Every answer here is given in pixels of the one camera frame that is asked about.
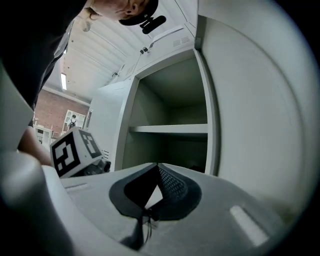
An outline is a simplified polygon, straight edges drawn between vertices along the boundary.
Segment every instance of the white ceiling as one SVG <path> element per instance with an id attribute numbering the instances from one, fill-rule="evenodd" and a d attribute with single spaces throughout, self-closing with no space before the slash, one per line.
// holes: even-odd
<path id="1" fill-rule="evenodd" d="M 122 26 L 104 17 L 92 22 L 90 31 L 84 32 L 84 13 L 80 13 L 74 20 L 67 53 L 56 65 L 45 89 L 90 103 L 95 90 L 108 84 L 126 58 L 148 47 L 154 36 L 181 24 L 195 34 L 197 0 L 159 0 L 154 17 L 160 15 L 166 16 L 166 23 L 145 35 L 138 25 Z M 67 91 L 59 82 L 61 72 L 67 77 Z"/>

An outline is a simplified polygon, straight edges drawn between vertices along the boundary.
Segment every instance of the fluorescent light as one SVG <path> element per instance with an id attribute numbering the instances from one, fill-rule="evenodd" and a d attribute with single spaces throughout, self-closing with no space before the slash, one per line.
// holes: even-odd
<path id="1" fill-rule="evenodd" d="M 63 73 L 61 73 L 61 83 L 62 83 L 62 89 L 67 89 L 67 76 Z"/>

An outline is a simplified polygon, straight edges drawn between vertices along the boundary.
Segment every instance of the brick wall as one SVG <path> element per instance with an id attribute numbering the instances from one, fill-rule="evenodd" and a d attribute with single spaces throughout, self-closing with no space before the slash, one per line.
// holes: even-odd
<path id="1" fill-rule="evenodd" d="M 61 133 L 67 110 L 87 115 L 89 107 L 73 100 L 59 96 L 46 90 L 41 90 L 35 107 L 35 119 L 33 123 Z"/>

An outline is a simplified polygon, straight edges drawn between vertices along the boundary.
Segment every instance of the black and white pattern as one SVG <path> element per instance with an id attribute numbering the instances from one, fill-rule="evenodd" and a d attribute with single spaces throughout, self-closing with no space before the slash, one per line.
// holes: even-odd
<path id="1" fill-rule="evenodd" d="M 80 165 L 73 133 L 66 135 L 52 146 L 52 156 L 59 177 Z"/>
<path id="2" fill-rule="evenodd" d="M 83 130 L 79 130 L 79 133 L 81 135 L 81 138 L 83 140 L 83 143 L 90 153 L 90 156 L 92 158 L 96 158 L 99 156 L 102 156 L 101 151 L 99 150 L 95 140 L 92 138 L 92 135 L 88 132 L 85 132 Z"/>

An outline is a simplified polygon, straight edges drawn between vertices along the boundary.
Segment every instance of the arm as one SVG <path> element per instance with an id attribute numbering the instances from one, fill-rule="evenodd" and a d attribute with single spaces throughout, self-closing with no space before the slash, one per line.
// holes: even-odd
<path id="1" fill-rule="evenodd" d="M 38 159 L 41 165 L 52 166 L 50 153 L 37 140 L 33 127 L 25 130 L 18 149 Z"/>

